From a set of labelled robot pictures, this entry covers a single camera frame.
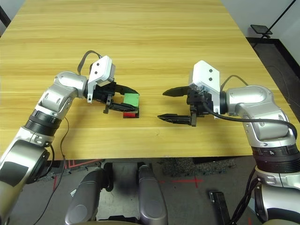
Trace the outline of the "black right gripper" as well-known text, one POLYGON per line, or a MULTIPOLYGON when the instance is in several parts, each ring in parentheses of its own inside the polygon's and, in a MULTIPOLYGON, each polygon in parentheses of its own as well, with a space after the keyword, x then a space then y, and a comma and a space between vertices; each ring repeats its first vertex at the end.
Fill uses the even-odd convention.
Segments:
POLYGON ((190 116, 167 113, 158 115, 157 117, 169 123, 195 127, 198 117, 204 117, 206 114, 209 114, 203 106, 203 103, 213 110, 212 96, 206 91, 199 93, 196 90, 190 89, 189 86, 182 86, 171 88, 163 92, 163 96, 182 97, 184 95, 187 95, 187 104, 190 105, 190 116))

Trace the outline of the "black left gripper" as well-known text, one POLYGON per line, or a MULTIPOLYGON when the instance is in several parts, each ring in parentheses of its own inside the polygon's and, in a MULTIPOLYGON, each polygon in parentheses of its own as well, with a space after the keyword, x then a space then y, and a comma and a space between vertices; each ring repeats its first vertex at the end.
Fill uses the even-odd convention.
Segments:
POLYGON ((127 104, 127 103, 114 103, 113 97, 115 95, 115 92, 125 95, 126 93, 129 94, 139 94, 136 90, 116 84, 116 82, 111 82, 109 84, 106 84, 104 86, 97 85, 93 91, 93 99, 105 104, 105 109, 103 113, 108 114, 109 109, 115 110, 118 112, 135 112, 138 111, 138 107, 127 104))

